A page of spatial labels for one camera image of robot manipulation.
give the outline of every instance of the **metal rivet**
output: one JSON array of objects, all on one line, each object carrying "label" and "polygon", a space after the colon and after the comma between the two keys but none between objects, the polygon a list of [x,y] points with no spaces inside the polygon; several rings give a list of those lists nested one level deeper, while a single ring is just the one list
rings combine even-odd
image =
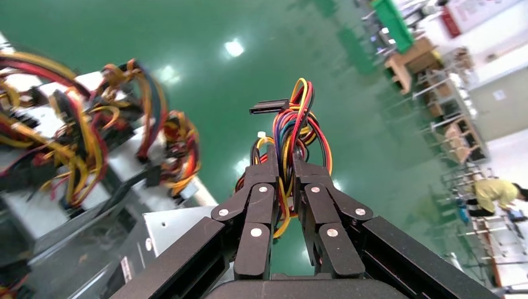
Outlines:
[{"label": "metal rivet", "polygon": [[145,240],[145,248],[147,249],[147,251],[152,250],[152,239],[147,238]]},{"label": "metal rivet", "polygon": [[261,229],[252,229],[251,230],[251,235],[254,236],[254,237],[260,237],[260,235],[262,235],[262,230]]},{"label": "metal rivet", "polygon": [[335,230],[335,229],[328,229],[326,231],[326,234],[329,235],[330,237],[335,237],[337,236],[339,233]]}]

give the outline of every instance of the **white wall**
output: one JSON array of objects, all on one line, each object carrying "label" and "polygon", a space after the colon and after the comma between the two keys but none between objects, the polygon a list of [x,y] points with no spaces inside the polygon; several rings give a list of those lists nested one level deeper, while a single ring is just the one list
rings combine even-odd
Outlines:
[{"label": "white wall", "polygon": [[466,46],[473,55],[479,55],[488,49],[503,45],[513,37],[528,32],[528,0],[523,0],[487,20],[474,29],[454,39],[449,36],[440,17],[421,24],[427,36],[438,46],[441,54]]},{"label": "white wall", "polygon": [[[480,83],[476,88],[528,66],[528,0],[513,5],[478,27],[452,39],[440,17],[421,24],[440,54],[457,47],[469,49]],[[490,54],[502,56],[490,63]]]},{"label": "white wall", "polygon": [[488,167],[501,179],[528,188],[528,130],[488,142]]}]

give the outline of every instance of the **wire harness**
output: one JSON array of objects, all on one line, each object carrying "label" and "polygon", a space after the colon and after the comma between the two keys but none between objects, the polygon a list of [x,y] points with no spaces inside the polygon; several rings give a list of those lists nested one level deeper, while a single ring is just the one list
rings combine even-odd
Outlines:
[{"label": "wire harness", "polygon": [[[311,111],[315,99],[315,91],[310,81],[300,78],[293,88],[289,107],[282,108],[273,120],[273,137],[259,137],[251,147],[251,165],[260,164],[267,161],[267,154],[260,154],[260,147],[271,143],[275,145],[277,160],[279,161],[279,202],[280,213],[278,217],[281,221],[276,228],[273,237],[279,238],[284,234],[290,219],[296,217],[288,205],[288,198],[293,196],[293,153],[300,152],[305,161],[310,158],[308,146],[319,141],[323,155],[323,166],[332,174],[332,152],[328,141],[319,127],[317,118]],[[235,192],[243,187],[245,173],[240,177],[235,185]]]},{"label": "wire harness", "polygon": [[[68,88],[64,92],[56,90],[49,97],[38,88],[19,92],[6,80],[14,74],[36,75]],[[183,112],[167,112],[161,86],[137,60],[119,67],[106,65],[102,74],[101,84],[89,92],[76,81],[73,72],[50,59],[0,52],[0,144],[27,150],[0,176],[11,175],[28,160],[34,166],[52,163],[56,169],[65,167],[65,171],[53,174],[39,190],[51,191],[53,198],[57,186],[67,183],[60,202],[66,209],[79,208],[105,177],[109,152],[106,143],[121,132],[133,131],[131,123],[143,117],[145,130],[136,157],[148,161],[150,147],[163,135],[166,146],[160,183],[170,189],[171,197],[176,197],[200,169],[195,126]],[[120,92],[126,95],[125,99],[118,98]],[[52,138],[34,130],[36,120],[21,115],[26,108],[44,104],[49,104],[64,122]]]}]

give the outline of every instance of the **black connector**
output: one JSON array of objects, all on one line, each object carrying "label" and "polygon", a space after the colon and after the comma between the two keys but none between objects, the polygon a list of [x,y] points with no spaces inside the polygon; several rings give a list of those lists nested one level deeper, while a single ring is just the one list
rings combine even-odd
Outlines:
[{"label": "black connector", "polygon": [[249,109],[250,114],[262,113],[276,113],[286,110],[290,107],[290,101],[286,98],[284,100],[272,100],[258,102],[255,106]]},{"label": "black connector", "polygon": [[25,124],[26,126],[28,126],[29,128],[36,128],[40,125],[40,122],[38,119],[36,118],[33,118],[32,116],[30,115],[27,115],[25,113],[21,113],[21,112],[11,112],[11,114],[9,115],[10,118],[15,118],[17,121]]},{"label": "black connector", "polygon": [[29,96],[31,97],[31,103],[33,106],[49,104],[48,97],[36,86],[33,86],[29,89]]},{"label": "black connector", "polygon": [[159,183],[161,183],[161,165],[149,166],[145,177],[145,186],[155,187],[159,186]]}]

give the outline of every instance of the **wall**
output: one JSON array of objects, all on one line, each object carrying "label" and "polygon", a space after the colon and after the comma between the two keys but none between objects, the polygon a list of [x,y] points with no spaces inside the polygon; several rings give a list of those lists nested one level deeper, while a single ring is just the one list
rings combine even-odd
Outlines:
[{"label": "wall", "polygon": [[[475,87],[528,66],[528,0],[513,5],[455,39],[451,39],[439,17],[423,21],[420,26],[438,46],[440,54],[461,46],[469,49],[480,80]],[[500,58],[489,63],[486,57],[490,54],[498,54]]]},{"label": "wall", "polygon": [[528,188],[528,130],[488,142],[491,160],[487,167],[496,176]]},{"label": "wall", "polygon": [[524,32],[528,32],[527,16],[528,0],[523,0],[454,39],[448,35],[439,17],[420,25],[441,54],[464,45],[473,55],[480,56],[489,49],[511,42],[512,38],[521,38]]},{"label": "wall", "polygon": [[[528,129],[528,69],[520,69],[469,92],[478,111],[477,127],[485,141]],[[505,96],[497,100],[496,92]]]}]

